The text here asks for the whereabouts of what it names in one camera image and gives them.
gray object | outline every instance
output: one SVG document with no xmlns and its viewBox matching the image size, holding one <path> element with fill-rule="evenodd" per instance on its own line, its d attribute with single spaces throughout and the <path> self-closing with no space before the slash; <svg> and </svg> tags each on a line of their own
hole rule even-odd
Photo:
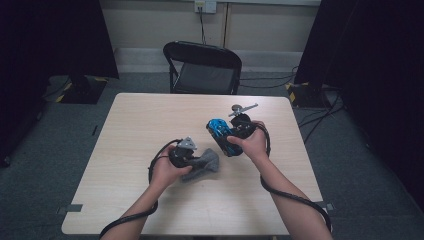
<svg viewBox="0 0 424 240">
<path fill-rule="evenodd" d="M 199 158 L 190 160 L 193 169 L 186 175 L 181 176 L 183 183 L 195 180 L 209 173 L 218 172 L 219 156 L 212 149 L 208 148 Z"/>
</svg>

silver metal part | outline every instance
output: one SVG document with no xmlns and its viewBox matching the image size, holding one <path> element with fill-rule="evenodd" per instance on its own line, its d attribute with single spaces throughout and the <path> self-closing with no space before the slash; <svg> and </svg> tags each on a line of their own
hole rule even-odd
<svg viewBox="0 0 424 240">
<path fill-rule="evenodd" d="M 194 144 L 191 137 L 186 137 L 180 143 L 178 143 L 177 146 L 180 148 L 197 150 L 196 144 Z"/>
<path fill-rule="evenodd" d="M 228 115 L 229 117 L 232 117 L 232 116 L 238 116 L 238 115 L 240 115 L 240 113 L 242 113 L 242 112 L 246 112 L 247 110 L 249 110 L 249 109 L 252 109 L 252 108 L 254 108 L 254 107 L 257 107 L 258 106 L 258 104 L 257 103 L 255 103 L 254 105 L 252 105 L 252 106 L 249 106 L 249 107 L 245 107 L 245 108 L 242 108 L 240 105 L 233 105 L 233 107 L 232 107 L 232 110 L 234 111 L 233 113 L 231 113 L 230 115 Z"/>
</svg>

table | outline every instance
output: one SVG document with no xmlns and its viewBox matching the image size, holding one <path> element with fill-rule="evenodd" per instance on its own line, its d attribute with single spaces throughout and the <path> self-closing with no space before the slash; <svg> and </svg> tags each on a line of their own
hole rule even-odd
<svg viewBox="0 0 424 240">
<path fill-rule="evenodd" d="M 99 234 L 119 218 L 148 186 L 148 166 L 160 148 L 190 136 L 200 156 L 207 148 L 219 154 L 220 170 L 189 183 L 177 181 L 159 199 L 142 234 L 286 235 L 278 211 L 259 181 L 259 173 L 242 154 L 226 157 L 206 130 L 222 118 L 229 125 L 231 106 L 259 106 L 246 112 L 266 123 L 271 160 L 315 202 L 322 196 L 291 105 L 283 97 L 121 93 L 104 127 L 68 212 L 65 234 Z"/>
</svg>

person's right hand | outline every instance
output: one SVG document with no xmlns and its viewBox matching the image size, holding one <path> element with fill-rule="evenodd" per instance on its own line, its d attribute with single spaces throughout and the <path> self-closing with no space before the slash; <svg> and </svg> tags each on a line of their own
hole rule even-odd
<svg viewBox="0 0 424 240">
<path fill-rule="evenodd" d="M 252 121 L 256 124 L 260 124 L 265 127 L 265 124 L 260 121 Z M 237 138 L 234 136 L 227 137 L 228 142 L 239 145 L 243 152 L 250 158 L 252 161 L 268 158 L 266 154 L 266 138 L 262 130 L 256 129 L 252 135 L 246 139 Z"/>
</svg>

stand base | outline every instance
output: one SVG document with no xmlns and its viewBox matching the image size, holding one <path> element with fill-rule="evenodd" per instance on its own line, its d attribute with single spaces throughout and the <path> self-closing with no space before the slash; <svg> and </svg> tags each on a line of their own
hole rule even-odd
<svg viewBox="0 0 424 240">
<path fill-rule="evenodd" d="M 74 103 L 74 104 L 97 104 L 103 89 L 107 84 L 104 78 L 84 77 L 79 78 L 63 90 L 61 96 L 56 99 L 58 103 Z"/>
<path fill-rule="evenodd" d="M 329 108 L 331 106 L 323 91 L 313 89 L 308 83 L 286 84 L 289 99 L 293 107 Z"/>
</svg>

